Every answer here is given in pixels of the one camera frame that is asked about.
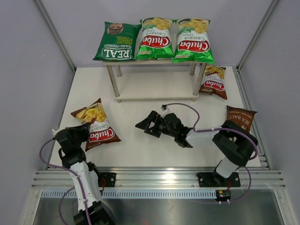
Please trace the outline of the green Chuba chips bag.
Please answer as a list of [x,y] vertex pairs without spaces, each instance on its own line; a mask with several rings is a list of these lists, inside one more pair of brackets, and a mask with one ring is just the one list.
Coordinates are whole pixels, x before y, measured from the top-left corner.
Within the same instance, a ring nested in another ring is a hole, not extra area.
[[174,63],[196,61],[214,64],[208,38],[210,20],[204,18],[185,18],[176,20],[178,28]]
[[140,20],[141,41],[135,58],[137,60],[172,59],[175,54],[171,42],[173,20],[150,17]]

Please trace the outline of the dark green REAL chips bag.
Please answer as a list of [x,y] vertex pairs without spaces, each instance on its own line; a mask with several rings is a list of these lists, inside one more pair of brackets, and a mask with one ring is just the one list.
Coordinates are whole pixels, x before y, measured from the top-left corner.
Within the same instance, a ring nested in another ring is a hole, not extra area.
[[105,22],[95,61],[135,60],[135,46],[141,24]]

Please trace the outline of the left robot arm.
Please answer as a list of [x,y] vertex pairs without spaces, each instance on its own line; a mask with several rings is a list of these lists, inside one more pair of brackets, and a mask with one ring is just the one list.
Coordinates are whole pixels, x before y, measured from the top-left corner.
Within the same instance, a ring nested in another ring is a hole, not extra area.
[[77,195],[78,213],[73,217],[76,225],[114,225],[115,217],[103,203],[100,184],[104,181],[95,164],[86,161],[81,148],[89,138],[90,123],[76,127],[53,130],[53,137],[59,143],[59,157],[62,168],[72,178]]

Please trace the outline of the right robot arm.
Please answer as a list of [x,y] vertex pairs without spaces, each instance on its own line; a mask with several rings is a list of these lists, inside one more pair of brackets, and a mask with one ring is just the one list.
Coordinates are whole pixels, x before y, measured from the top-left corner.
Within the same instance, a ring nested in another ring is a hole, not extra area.
[[160,115],[151,111],[135,127],[157,138],[162,134],[173,137],[183,148],[200,146],[205,140],[212,141],[223,153],[224,158],[212,172],[196,174],[202,188],[240,187],[237,169],[245,167],[257,153],[258,140],[231,120],[226,120],[216,129],[195,131],[184,126],[174,113]]

